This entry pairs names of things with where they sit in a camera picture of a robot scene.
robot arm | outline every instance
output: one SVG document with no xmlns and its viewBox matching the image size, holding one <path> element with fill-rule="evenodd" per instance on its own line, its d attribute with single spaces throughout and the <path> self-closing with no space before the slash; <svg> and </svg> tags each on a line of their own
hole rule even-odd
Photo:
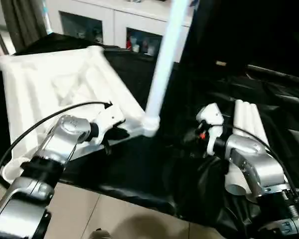
<svg viewBox="0 0 299 239">
<path fill-rule="evenodd" d="M 279 162 L 266 152 L 260 142 L 232 134 L 221 139 L 222 116 L 216 104 L 203 108 L 196 119 L 201 123 L 198 133 L 207 134 L 207 153 L 224 157 L 242 171 L 262 213 L 261 238 L 299 238 L 299 197 L 285 182 Z"/>
<path fill-rule="evenodd" d="M 226 142 L 225 158 L 243 172 L 266 219 L 260 234 L 299 235 L 299 198 L 285 182 L 283 168 L 265 147 L 253 139 L 231 135 Z"/>
<path fill-rule="evenodd" d="M 0 239 L 42 239 L 51 214 L 54 188 L 76 145 L 92 137 L 100 144 L 104 134 L 124 120 L 116 106 L 105 109 L 94 123 L 62 116 L 0 201 Z"/>
</svg>

black fabric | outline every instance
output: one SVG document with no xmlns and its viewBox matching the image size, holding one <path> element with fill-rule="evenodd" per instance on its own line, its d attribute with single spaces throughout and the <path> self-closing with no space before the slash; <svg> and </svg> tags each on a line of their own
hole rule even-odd
<svg viewBox="0 0 299 239">
<path fill-rule="evenodd" d="M 21 54 L 85 48 L 90 42 L 51 34 Z M 110 48 L 105 55 L 136 100 L 146 107 L 154 59 Z M 299 187 L 299 83 L 244 72 L 174 68 L 154 138 L 137 137 L 68 163 L 62 182 L 170 215 L 215 227 L 227 238 L 252 235 L 259 208 L 224 189 L 228 163 L 202 157 L 203 149 L 182 142 L 196 127 L 195 115 L 216 102 L 232 123 L 235 99 L 256 103 L 271 147 Z M 0 74 L 0 102 L 4 101 Z M 0 103 L 0 155 L 8 148 L 5 105 Z"/>
</svg>

glass cabinet door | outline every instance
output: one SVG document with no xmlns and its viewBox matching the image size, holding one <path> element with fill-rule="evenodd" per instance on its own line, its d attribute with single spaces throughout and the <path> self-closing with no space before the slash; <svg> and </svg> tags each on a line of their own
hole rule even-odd
<svg viewBox="0 0 299 239">
<path fill-rule="evenodd" d="M 103 44 L 102 21 L 60 11 L 65 35 Z"/>
<path fill-rule="evenodd" d="M 150 32 L 126 28 L 126 48 L 134 52 L 156 57 L 159 52 L 162 36 Z"/>
</svg>

curtain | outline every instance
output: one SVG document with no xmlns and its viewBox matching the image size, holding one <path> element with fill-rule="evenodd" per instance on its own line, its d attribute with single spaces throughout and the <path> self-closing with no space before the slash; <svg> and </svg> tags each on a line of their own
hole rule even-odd
<svg viewBox="0 0 299 239">
<path fill-rule="evenodd" d="M 4 18 L 16 51 L 46 35 L 38 0 L 1 0 Z"/>
</svg>

shelf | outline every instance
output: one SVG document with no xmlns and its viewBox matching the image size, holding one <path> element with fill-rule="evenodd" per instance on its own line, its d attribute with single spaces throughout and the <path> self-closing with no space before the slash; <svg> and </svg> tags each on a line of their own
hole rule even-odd
<svg viewBox="0 0 299 239">
<path fill-rule="evenodd" d="M 149 17 L 160 21 L 168 21 L 171 0 L 143 0 L 142 2 L 129 2 L 126 0 L 75 0 L 93 5 L 110 8 L 117 11 L 127 12 L 134 15 Z M 183 26 L 190 27 L 194 13 L 193 7 L 188 7 Z"/>
</svg>

